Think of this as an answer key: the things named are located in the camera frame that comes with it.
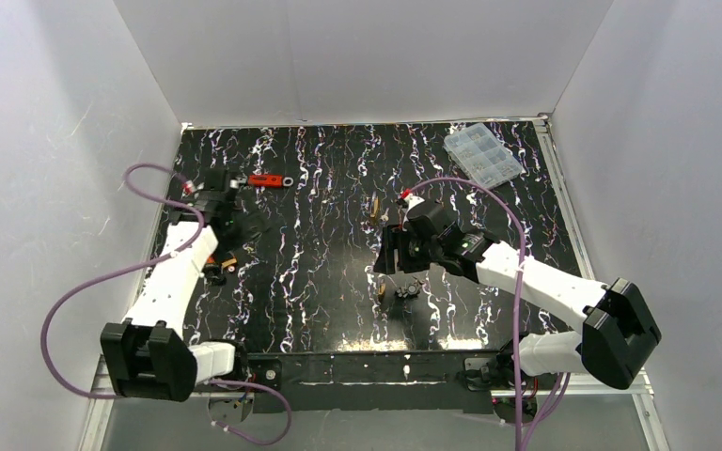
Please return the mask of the orange black padlock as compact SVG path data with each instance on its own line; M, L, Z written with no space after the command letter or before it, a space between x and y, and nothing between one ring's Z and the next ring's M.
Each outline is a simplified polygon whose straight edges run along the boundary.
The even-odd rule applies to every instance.
M237 271L238 259L233 254L216 259L210 256L203 267L203 278L207 284L224 286L230 275Z

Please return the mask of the large brass padlock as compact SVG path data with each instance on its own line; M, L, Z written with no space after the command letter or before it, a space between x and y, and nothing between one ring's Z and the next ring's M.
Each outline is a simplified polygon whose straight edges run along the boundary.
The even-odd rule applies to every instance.
M373 192L369 201L369 221L373 226L379 224L381 215L381 201L377 192Z

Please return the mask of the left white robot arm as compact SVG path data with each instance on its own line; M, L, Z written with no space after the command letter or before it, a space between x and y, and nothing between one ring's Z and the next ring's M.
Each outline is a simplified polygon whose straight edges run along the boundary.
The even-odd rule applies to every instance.
M210 169L170 208L162 253L124 318L106 324L100 342L110 381L120 397L184 401L200 384L221 377L246 380L247 352L225 338L185 342L183 323L198 288L222 286L235 270L234 253L266 229L237 201L251 178Z

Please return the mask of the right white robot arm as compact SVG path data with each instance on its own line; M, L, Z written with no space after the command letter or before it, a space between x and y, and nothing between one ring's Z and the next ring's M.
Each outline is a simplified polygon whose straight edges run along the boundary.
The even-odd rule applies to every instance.
M494 234L462 229L437 201L406 194L402 224L386 225L373 265L379 274L425 272L433 265L476 284L506 290L560 319L568 331L514 338L499 361L514 375L589 374L629 388L662 340L637 284L611 284L564 272L527 257Z

